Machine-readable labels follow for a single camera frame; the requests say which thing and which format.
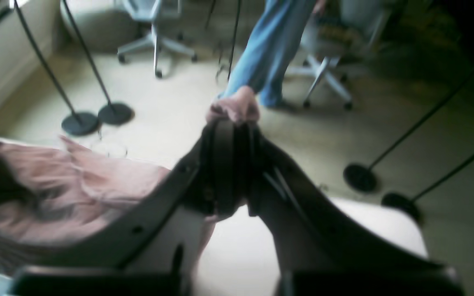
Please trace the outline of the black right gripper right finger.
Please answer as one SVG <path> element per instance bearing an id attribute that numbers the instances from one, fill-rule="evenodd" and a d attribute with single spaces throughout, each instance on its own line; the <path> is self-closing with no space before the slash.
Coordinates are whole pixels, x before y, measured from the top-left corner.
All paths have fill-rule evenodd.
<path id="1" fill-rule="evenodd" d="M 249 213 L 274 238 L 283 296 L 463 296 L 456 271 L 399 247 L 335 206 L 293 159 L 245 125 Z"/>

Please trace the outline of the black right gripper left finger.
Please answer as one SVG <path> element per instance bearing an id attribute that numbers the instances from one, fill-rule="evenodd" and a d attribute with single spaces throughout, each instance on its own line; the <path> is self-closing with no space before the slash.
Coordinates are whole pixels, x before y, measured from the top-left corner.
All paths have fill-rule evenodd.
<path id="1" fill-rule="evenodd" d="M 182 296 L 207 218 L 237 209 L 237 126 L 215 120 L 138 206 L 97 234 L 25 266 L 11 296 Z"/>

